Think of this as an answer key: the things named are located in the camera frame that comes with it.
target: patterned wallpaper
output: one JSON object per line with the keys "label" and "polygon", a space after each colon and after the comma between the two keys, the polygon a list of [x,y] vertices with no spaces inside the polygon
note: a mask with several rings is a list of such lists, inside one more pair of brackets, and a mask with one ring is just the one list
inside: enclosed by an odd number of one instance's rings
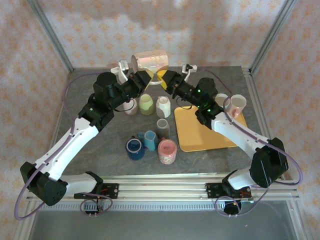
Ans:
{"label": "patterned wallpaper", "polygon": [[165,49],[170,65],[253,63],[285,0],[40,0],[74,67]]}
{"label": "patterned wallpaper", "polygon": [[68,71],[26,0],[0,4],[0,239],[18,221],[20,166],[48,150]]}
{"label": "patterned wallpaper", "polygon": [[[319,0],[298,1],[255,77],[273,135],[304,173],[298,189],[314,239],[320,232],[319,13]],[[298,177],[293,165],[289,171]]]}

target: gray cup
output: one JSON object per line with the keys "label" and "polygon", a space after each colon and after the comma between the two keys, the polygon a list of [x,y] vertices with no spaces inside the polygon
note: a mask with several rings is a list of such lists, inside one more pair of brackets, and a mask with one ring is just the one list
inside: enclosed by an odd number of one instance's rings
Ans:
{"label": "gray cup", "polygon": [[167,120],[161,118],[156,122],[156,134],[159,139],[161,138],[169,139],[170,126]]}

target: light green cup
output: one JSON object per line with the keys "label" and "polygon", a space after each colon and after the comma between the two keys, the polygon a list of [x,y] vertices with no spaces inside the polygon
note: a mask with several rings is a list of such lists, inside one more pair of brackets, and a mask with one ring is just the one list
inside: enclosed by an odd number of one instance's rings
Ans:
{"label": "light green cup", "polygon": [[143,115],[152,114],[155,110],[155,105],[154,105],[154,101],[152,100],[152,97],[148,94],[143,94],[139,100],[139,108],[140,108],[140,112]]}

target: yellow plate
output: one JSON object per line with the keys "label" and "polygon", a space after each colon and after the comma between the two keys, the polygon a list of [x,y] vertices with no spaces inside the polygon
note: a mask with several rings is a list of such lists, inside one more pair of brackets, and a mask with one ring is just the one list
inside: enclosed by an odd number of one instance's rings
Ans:
{"label": "yellow plate", "polygon": [[[195,115],[197,109],[198,108],[196,106],[192,106],[190,110],[186,110],[181,107],[177,107],[174,110],[179,145],[182,151],[194,152],[237,146],[227,137],[210,130],[205,125],[201,125]],[[247,127],[246,120],[242,113],[236,120]]]}

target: cup handle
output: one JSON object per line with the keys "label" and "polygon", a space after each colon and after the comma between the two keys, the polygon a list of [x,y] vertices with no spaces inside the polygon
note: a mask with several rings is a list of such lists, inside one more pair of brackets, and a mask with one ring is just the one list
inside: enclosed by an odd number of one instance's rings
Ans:
{"label": "cup handle", "polygon": [[145,139],[145,132],[144,131],[140,131],[139,133],[138,133],[138,137],[140,138],[140,139],[142,139],[142,140],[144,140]]}
{"label": "cup handle", "polygon": [[239,114],[241,113],[241,111],[240,110],[238,110],[238,109],[235,109],[235,110],[233,110],[232,111],[232,116],[234,117],[234,118],[237,118],[238,116],[239,116]]}

